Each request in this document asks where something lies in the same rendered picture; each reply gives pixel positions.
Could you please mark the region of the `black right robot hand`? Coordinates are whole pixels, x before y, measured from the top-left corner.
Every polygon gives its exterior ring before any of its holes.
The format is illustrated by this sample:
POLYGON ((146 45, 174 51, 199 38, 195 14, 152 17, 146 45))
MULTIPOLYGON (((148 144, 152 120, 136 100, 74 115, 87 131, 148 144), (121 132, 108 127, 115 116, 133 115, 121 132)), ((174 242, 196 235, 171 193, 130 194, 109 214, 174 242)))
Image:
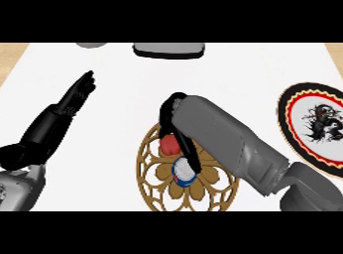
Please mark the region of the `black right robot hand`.
POLYGON ((184 99, 186 94, 183 92, 174 92, 167 100, 162 102, 159 107, 159 148, 165 156, 176 155, 183 153, 192 171, 201 173, 201 163, 196 153, 196 148, 189 137, 177 130, 171 123, 171 118, 174 111, 179 107, 182 100, 184 99))

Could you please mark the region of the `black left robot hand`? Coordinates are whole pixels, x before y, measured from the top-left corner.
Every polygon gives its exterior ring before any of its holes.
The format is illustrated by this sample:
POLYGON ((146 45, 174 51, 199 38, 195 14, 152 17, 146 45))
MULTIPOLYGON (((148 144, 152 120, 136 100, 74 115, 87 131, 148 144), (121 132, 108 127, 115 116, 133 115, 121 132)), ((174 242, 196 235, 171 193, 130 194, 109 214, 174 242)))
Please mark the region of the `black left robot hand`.
POLYGON ((74 117, 94 90, 93 71, 87 71, 69 87, 60 101, 50 104, 32 121, 21 141, 0 147, 0 167, 16 171, 41 165, 55 154, 74 117))

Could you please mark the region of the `red blue white can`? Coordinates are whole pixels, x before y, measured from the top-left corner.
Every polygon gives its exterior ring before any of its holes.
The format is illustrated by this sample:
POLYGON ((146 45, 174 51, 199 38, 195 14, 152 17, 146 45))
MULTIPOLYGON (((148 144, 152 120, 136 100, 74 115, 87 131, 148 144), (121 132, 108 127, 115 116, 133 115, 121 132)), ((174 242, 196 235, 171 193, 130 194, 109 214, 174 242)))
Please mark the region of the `red blue white can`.
MULTIPOLYGON (((173 134, 167 134, 159 139, 159 149, 165 156, 174 156, 182 152, 177 139, 173 134)), ((184 156, 179 156, 173 161, 171 175, 176 185, 182 188, 186 188, 196 180, 198 174, 193 172, 184 156)))

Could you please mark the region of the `gold openwork round placemat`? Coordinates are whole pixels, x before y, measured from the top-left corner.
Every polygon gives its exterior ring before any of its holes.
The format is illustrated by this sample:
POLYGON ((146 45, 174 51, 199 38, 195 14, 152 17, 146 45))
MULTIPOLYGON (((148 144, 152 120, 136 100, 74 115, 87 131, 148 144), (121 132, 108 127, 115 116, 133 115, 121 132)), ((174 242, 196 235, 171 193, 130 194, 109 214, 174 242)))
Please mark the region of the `gold openwork round placemat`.
POLYGON ((193 143, 202 172, 186 187, 177 184, 173 164, 183 153, 164 155, 159 148, 159 124, 149 129, 137 150, 136 181, 151 210, 224 211, 233 202, 239 179, 232 177, 198 143, 193 143))

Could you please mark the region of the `black red dragon plate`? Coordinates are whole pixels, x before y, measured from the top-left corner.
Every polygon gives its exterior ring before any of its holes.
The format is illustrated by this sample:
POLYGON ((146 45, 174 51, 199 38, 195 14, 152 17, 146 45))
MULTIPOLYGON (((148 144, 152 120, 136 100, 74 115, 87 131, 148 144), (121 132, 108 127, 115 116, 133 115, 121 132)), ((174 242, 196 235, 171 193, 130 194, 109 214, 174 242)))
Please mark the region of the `black red dragon plate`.
POLYGON ((279 96, 276 117, 298 157, 343 179, 343 91, 313 82, 292 85, 279 96))

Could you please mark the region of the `grey black-rimmed appliance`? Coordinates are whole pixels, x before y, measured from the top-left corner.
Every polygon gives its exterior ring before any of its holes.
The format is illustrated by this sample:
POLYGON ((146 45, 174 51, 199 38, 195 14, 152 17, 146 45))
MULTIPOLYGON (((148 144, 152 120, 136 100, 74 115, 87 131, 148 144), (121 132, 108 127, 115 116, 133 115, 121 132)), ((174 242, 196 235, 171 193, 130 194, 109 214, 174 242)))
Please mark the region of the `grey black-rimmed appliance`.
POLYGON ((187 60, 204 55, 204 43, 134 43, 133 52, 139 57, 187 60))

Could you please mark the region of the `grey round object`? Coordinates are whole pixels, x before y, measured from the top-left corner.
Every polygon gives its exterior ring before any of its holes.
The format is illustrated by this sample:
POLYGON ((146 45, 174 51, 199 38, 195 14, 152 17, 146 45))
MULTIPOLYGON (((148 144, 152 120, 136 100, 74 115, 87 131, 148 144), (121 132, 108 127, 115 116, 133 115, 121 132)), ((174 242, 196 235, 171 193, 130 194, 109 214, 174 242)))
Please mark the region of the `grey round object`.
POLYGON ((105 45, 106 43, 77 43, 77 45, 84 49, 94 49, 105 45))

